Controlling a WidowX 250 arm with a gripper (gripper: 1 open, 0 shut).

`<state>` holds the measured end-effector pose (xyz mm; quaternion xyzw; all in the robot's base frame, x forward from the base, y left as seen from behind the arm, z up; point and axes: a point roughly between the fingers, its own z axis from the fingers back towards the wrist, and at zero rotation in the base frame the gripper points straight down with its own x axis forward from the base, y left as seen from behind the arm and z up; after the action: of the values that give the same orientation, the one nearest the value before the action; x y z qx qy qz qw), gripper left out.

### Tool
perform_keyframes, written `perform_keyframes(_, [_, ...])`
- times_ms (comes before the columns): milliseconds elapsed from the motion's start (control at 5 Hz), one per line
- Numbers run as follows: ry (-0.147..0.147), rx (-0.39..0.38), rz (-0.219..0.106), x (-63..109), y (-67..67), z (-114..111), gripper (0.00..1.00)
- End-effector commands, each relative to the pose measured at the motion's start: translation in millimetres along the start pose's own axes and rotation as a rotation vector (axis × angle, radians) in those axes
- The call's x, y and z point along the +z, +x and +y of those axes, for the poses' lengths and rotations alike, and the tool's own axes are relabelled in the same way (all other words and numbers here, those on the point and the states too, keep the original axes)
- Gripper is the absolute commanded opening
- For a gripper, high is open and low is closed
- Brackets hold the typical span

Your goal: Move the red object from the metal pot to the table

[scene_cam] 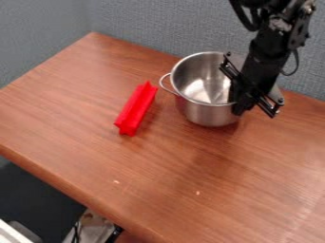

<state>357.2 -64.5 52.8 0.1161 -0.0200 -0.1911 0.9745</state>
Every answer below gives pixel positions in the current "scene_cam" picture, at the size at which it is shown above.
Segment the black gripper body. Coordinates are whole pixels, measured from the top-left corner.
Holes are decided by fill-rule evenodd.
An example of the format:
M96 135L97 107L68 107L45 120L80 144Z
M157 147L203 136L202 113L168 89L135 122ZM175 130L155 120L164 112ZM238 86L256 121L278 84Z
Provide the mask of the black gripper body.
M272 65L260 62L251 55L242 58L232 52L226 52L219 70L230 81L232 78L240 78L242 90L252 93L255 105L274 118L284 105L284 98L275 85L279 72L272 70Z

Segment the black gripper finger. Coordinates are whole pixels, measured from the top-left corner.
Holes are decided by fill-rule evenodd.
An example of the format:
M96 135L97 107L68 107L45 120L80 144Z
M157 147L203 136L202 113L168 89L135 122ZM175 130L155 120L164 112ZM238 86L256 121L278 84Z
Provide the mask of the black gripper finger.
M228 101L231 103L235 103L238 101L240 91L242 91L240 78L232 78L230 84L230 91L228 91Z
M248 90L235 91L234 95L232 114L240 116L255 105L255 98Z

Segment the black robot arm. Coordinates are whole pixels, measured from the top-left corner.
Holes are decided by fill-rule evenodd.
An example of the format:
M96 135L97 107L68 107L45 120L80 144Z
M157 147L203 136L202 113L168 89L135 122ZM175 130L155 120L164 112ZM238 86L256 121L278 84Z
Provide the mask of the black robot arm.
M248 31L256 31L243 62L227 52L219 70L231 80L232 114L240 116L255 105L272 118L284 105L275 85L299 66L296 49L310 38L309 23L315 0L228 0Z

